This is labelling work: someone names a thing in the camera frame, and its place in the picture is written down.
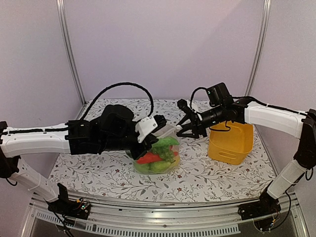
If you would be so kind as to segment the orange carrot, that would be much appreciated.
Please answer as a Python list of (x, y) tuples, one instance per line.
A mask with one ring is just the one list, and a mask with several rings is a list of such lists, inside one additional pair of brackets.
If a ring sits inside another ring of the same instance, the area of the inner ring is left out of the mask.
[(146, 153), (143, 157), (139, 158), (136, 162), (138, 164), (147, 164), (162, 161), (162, 158), (159, 155), (155, 155), (153, 153)]

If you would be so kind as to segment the green bitter gourd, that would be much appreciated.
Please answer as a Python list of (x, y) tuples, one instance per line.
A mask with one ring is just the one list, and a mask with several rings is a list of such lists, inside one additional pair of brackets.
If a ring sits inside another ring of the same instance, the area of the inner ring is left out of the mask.
[(174, 137), (168, 136), (164, 138), (159, 138), (159, 140), (152, 145), (153, 149), (156, 148), (163, 148), (163, 147), (170, 147), (170, 146), (178, 146), (180, 143)]

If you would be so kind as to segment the clear zip top bag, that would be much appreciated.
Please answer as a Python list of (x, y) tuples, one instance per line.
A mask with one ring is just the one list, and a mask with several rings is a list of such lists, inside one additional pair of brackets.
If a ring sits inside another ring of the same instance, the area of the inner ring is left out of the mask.
[(176, 136), (179, 127), (167, 124), (155, 132), (158, 142), (138, 160), (132, 160), (135, 170), (141, 174), (165, 174), (180, 164), (180, 140)]

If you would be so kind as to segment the green grapes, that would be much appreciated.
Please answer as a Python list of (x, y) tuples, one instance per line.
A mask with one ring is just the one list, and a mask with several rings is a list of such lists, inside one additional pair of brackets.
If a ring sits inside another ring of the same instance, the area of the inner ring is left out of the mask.
[(175, 157), (174, 152), (168, 147), (159, 149), (158, 155), (160, 156), (160, 158), (167, 162), (173, 162)]

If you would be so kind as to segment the green apple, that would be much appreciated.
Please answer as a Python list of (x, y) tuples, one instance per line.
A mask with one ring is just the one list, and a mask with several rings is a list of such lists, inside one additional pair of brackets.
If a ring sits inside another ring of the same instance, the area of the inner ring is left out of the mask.
[(142, 174), (148, 174), (150, 172), (150, 164), (149, 163), (138, 164), (135, 162), (134, 168), (136, 171), (138, 171), (139, 173), (142, 173)]

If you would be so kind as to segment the green pear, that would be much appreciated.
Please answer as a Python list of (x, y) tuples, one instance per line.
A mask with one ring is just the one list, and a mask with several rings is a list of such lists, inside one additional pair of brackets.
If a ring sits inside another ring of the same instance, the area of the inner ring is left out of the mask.
[(171, 166), (170, 162), (167, 161), (157, 161), (150, 163), (150, 170), (153, 173), (164, 173)]

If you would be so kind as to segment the yellow lemon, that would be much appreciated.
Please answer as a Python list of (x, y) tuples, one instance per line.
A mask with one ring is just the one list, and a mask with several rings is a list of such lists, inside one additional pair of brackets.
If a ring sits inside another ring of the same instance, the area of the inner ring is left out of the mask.
[(172, 163), (172, 165), (173, 165), (173, 166), (176, 166), (178, 163), (179, 163), (179, 159), (176, 158), (176, 159), (174, 160), (174, 162)]

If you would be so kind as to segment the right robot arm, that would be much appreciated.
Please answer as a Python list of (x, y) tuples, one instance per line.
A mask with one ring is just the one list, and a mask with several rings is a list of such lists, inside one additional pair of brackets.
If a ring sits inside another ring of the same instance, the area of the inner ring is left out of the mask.
[(180, 99), (177, 102), (178, 108), (185, 113), (178, 123), (181, 129), (177, 136), (205, 137), (207, 128), (231, 121), (267, 127), (300, 140), (293, 160), (267, 186), (260, 195), (262, 199), (255, 205), (259, 215), (266, 215), (274, 208), (274, 199), (278, 199), (316, 165), (316, 112), (313, 109), (302, 112), (266, 104), (251, 96), (233, 97), (223, 82), (205, 91), (211, 106), (208, 111), (199, 112), (192, 108), (191, 101)]

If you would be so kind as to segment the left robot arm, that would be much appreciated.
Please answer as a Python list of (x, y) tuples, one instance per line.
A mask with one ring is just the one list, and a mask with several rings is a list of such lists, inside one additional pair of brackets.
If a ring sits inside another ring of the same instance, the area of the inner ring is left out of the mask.
[(123, 105), (108, 105), (101, 116), (91, 120), (31, 129), (14, 129), (0, 123), (0, 176), (24, 185), (54, 206), (70, 214), (73, 203), (67, 189), (51, 183), (31, 168), (22, 155), (62, 153), (102, 154), (105, 151), (129, 151), (134, 160), (142, 157), (157, 142), (153, 134), (166, 125), (164, 116), (149, 115), (134, 120), (133, 112)]

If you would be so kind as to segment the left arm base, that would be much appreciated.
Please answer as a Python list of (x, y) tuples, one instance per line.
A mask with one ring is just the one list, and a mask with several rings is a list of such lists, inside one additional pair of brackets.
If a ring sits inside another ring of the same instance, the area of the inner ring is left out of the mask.
[(91, 202), (83, 198), (70, 200), (67, 196), (58, 196), (57, 200), (48, 202), (48, 210), (66, 217), (87, 220), (90, 215)]

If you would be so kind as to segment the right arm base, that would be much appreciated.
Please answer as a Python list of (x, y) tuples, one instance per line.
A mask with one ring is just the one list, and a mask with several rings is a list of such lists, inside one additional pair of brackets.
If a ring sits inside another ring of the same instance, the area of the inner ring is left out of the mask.
[(254, 226), (262, 232), (270, 231), (277, 220), (281, 206), (278, 199), (273, 199), (267, 194), (261, 194), (258, 201), (241, 204), (238, 206), (238, 214), (242, 220), (260, 218), (254, 221)]

